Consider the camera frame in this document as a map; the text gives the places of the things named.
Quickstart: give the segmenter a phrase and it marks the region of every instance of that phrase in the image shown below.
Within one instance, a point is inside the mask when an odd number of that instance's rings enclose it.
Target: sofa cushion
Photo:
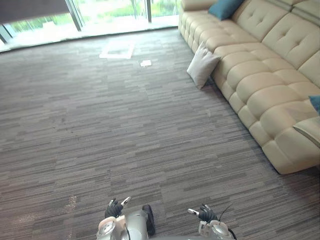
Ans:
[[[300,121],[293,127],[320,148],[320,116]]]
[[[209,13],[219,20],[228,19],[234,14],[244,0],[218,0],[209,8]]]
[[[179,30],[194,53],[201,42],[213,52],[219,46],[258,41],[232,20],[220,21],[206,11],[183,12]]]
[[[298,69],[319,50],[319,36],[318,26],[288,13],[270,30],[262,43]]]
[[[288,12],[264,0],[252,0],[236,19],[236,23],[262,41],[271,28]]]
[[[276,169],[284,174],[319,164],[320,150],[293,125],[316,117],[309,95],[320,89],[262,43],[215,53],[221,61],[213,79]]]
[[[293,6],[292,13],[314,23],[320,25],[320,1],[307,0],[302,1]]]
[[[320,51],[305,61],[298,71],[320,88]]]
[[[304,0],[268,0],[269,2],[277,5],[278,7],[291,11],[294,4],[302,2]]]

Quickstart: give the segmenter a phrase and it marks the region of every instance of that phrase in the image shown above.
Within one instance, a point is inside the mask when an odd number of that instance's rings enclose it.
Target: window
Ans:
[[[7,25],[10,27],[7,30],[13,37],[10,43],[18,45],[59,41],[78,32],[69,13],[16,21]]]

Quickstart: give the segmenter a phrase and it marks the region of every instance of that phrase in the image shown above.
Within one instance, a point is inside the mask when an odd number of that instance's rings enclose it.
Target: small white object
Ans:
[[[186,71],[198,89],[201,89],[206,84],[219,61],[220,56],[212,53],[202,42]]]
[[[144,68],[144,67],[148,67],[148,66],[151,66],[152,64],[151,64],[151,60],[143,60],[141,63],[140,63],[140,66],[142,67],[142,68]]]

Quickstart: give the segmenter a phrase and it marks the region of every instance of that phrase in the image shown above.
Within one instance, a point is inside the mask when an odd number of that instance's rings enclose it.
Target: black cable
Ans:
[[[131,240],[131,238],[130,238],[130,233],[129,233],[128,228],[127,228],[127,227],[125,227],[125,230],[126,230],[126,233],[128,234],[129,240]]]
[[[228,231],[232,234],[232,237],[233,237],[235,240],[237,240],[237,237],[236,237],[234,231],[232,231],[230,228],[228,228]]]
[[[221,219],[221,217],[222,217],[222,215],[225,213],[225,211],[228,209],[228,208],[230,208],[231,207],[231,205],[232,205],[232,203],[225,209],[225,210],[223,210],[223,212],[221,213],[221,215],[220,215],[220,217],[219,217],[219,222],[220,222],[220,219]]]

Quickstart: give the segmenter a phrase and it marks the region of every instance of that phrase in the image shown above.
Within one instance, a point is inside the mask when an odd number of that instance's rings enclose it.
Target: floor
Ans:
[[[131,59],[99,58],[110,41]],[[318,240],[319,170],[279,175],[177,29],[0,54],[0,236],[94,240],[112,197],[157,236],[197,236],[208,204],[239,240]],[[152,65],[141,67],[140,62]]]

